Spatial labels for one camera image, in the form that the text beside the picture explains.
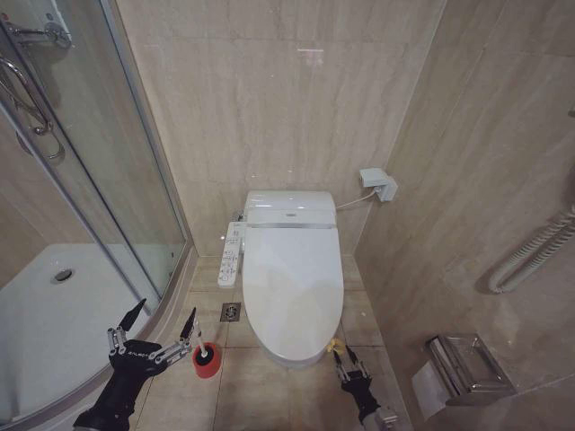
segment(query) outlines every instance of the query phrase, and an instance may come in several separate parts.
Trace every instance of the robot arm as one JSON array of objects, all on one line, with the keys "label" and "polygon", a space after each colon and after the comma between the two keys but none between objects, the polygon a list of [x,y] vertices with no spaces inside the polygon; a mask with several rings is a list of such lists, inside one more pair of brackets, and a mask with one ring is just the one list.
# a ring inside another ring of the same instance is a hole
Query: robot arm
[{"label": "robot arm", "polygon": [[77,418],[75,431],[128,431],[128,418],[134,413],[136,398],[146,380],[163,373],[191,352],[195,308],[180,339],[169,347],[139,339],[126,340],[126,332],[136,321],[145,301],[130,310],[116,329],[108,329],[109,359],[114,373],[94,406]]},{"label": "robot arm", "polygon": [[351,363],[357,368],[347,371],[341,362],[340,355],[333,350],[336,371],[340,378],[341,388],[353,395],[353,399],[359,409],[359,422],[366,431],[388,431],[391,424],[397,420],[397,416],[391,411],[382,410],[381,406],[369,390],[371,375],[358,360],[357,355],[348,346],[345,347]]}]

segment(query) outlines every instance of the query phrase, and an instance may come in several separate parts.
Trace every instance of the bathroom floor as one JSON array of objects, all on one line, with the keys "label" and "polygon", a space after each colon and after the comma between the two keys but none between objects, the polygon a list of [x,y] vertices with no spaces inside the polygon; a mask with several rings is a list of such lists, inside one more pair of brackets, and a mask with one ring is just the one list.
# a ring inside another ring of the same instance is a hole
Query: bathroom floor
[{"label": "bathroom floor", "polygon": [[[148,381],[130,418],[141,431],[362,430],[353,398],[340,388],[332,356],[304,370],[277,365],[258,346],[244,310],[240,321],[219,321],[222,303],[242,302],[242,289],[217,286],[219,258],[199,258],[172,337],[193,306],[202,338],[222,352],[222,367],[209,380],[195,374],[188,358]],[[373,375],[372,393],[399,420],[393,430],[411,430],[403,399],[355,260],[343,257],[345,294],[337,337],[354,347]]]}]

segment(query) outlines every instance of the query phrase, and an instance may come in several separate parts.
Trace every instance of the floor drain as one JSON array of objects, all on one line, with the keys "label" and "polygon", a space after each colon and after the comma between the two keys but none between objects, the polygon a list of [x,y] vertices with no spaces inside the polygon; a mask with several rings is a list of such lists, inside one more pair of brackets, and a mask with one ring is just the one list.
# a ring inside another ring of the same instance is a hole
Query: floor drain
[{"label": "floor drain", "polygon": [[242,303],[223,303],[219,321],[239,321]]},{"label": "floor drain", "polygon": [[64,283],[66,280],[68,280],[71,276],[74,275],[74,270],[67,268],[67,269],[62,269],[61,271],[59,271],[54,278],[52,278],[52,283]]}]

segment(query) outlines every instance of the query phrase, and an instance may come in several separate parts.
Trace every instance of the glass shower door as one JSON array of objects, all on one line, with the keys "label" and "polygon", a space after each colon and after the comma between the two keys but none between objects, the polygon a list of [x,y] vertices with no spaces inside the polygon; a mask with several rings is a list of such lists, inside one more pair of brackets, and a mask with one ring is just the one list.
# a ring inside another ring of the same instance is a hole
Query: glass shower door
[{"label": "glass shower door", "polygon": [[6,0],[0,7],[20,61],[161,297],[185,237],[100,3]]}]

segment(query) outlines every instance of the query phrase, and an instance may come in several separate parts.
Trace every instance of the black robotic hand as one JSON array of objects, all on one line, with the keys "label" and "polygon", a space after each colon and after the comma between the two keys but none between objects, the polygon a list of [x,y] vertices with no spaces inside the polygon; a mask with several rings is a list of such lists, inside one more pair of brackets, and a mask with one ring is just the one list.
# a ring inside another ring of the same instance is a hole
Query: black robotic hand
[{"label": "black robotic hand", "polygon": [[130,310],[118,328],[108,329],[109,359],[114,373],[94,406],[75,421],[74,430],[128,431],[128,418],[134,413],[136,397],[146,380],[164,372],[191,351],[195,308],[181,331],[180,340],[169,347],[139,339],[126,340],[126,332],[145,301]]}]

